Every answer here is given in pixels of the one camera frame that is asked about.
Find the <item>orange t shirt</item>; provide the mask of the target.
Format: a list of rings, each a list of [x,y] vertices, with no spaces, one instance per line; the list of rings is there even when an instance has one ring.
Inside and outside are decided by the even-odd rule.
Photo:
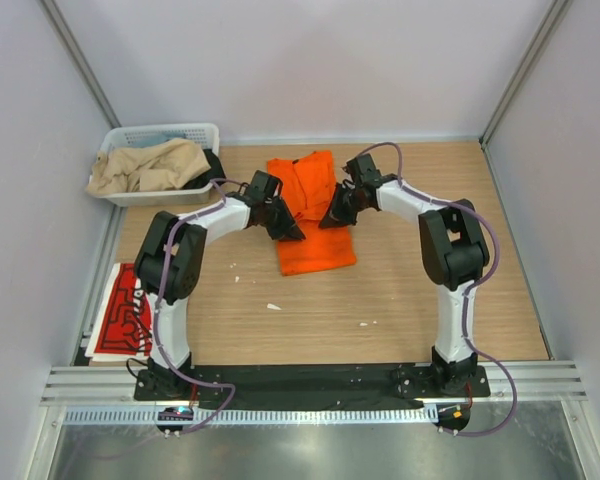
[[[336,189],[332,153],[315,151],[296,160],[271,159],[267,171],[282,181],[282,197],[305,235],[303,240],[277,243],[281,273],[292,276],[354,265],[349,230],[319,227]]]

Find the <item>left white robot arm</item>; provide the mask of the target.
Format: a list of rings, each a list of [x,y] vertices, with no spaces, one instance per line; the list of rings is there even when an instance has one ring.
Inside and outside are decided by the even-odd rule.
[[[195,212],[156,214],[134,264],[151,307],[152,344],[137,375],[137,400],[179,400],[192,389],[187,340],[188,300],[198,284],[205,248],[221,237],[262,226],[274,241],[306,238],[285,201],[253,200],[236,192]]]

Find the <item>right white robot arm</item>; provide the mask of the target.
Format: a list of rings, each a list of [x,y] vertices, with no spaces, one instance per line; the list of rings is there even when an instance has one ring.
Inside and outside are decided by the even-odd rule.
[[[475,289],[490,262],[474,207],[468,201],[432,197],[393,177],[360,184],[344,181],[336,185],[319,227],[354,225],[358,213],[368,208],[393,213],[418,227],[423,267],[438,295],[429,378],[435,391],[452,396],[477,373]]]

